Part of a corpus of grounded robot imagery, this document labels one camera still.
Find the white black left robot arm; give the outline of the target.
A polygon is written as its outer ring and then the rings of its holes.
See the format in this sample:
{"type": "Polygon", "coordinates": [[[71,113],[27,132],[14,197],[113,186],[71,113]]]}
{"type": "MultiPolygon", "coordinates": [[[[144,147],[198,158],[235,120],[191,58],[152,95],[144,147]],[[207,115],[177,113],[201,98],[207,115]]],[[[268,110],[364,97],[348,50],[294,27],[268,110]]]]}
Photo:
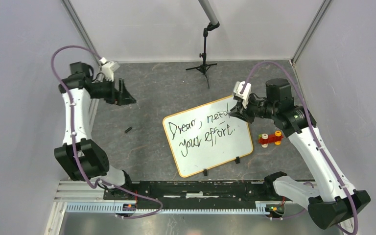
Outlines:
{"type": "Polygon", "coordinates": [[[118,106],[137,101],[127,91],[123,79],[114,77],[119,64],[105,59],[101,63],[100,80],[95,80],[93,67],[82,62],[72,63],[71,74],[61,80],[59,91],[65,105],[66,130],[62,146],[54,150],[54,156],[71,180],[94,179],[92,188],[116,188],[116,194],[126,200],[134,194],[130,176],[111,166],[106,152],[93,141],[89,109],[93,99],[118,106]]]}

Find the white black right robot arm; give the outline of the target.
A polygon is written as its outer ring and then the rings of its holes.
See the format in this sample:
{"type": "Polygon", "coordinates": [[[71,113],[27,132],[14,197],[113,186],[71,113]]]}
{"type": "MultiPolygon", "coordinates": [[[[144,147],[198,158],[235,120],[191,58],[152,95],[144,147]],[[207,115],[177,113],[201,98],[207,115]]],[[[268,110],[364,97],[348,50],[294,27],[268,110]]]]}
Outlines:
{"type": "Polygon", "coordinates": [[[357,190],[340,170],[308,108],[294,103],[293,87],[287,79],[270,79],[262,98],[252,93],[251,84],[245,81],[236,82],[233,89],[236,105],[229,115],[247,123],[255,118],[271,119],[298,150],[317,184],[317,188],[310,188],[279,171],[264,178],[263,194],[270,200],[282,196],[297,203],[321,229],[348,219],[356,221],[371,198],[367,191],[357,190]]]}

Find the black marker cap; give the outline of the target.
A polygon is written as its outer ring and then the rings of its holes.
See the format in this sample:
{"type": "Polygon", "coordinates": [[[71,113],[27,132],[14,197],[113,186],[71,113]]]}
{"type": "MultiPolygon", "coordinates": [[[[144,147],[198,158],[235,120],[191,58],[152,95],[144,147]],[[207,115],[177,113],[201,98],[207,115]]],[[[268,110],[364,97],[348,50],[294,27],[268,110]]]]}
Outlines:
{"type": "Polygon", "coordinates": [[[132,130],[133,129],[133,127],[128,127],[124,132],[125,133],[128,133],[130,130],[132,130]]]}

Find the yellow framed whiteboard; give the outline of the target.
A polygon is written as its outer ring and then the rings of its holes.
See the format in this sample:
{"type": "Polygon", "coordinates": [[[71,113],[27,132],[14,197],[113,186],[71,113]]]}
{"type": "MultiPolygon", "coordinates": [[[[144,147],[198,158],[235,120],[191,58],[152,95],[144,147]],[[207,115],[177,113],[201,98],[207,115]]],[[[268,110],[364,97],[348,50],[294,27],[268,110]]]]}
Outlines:
{"type": "Polygon", "coordinates": [[[178,173],[187,178],[249,155],[248,123],[223,114],[236,105],[227,96],[164,117],[163,127],[178,173]]]}

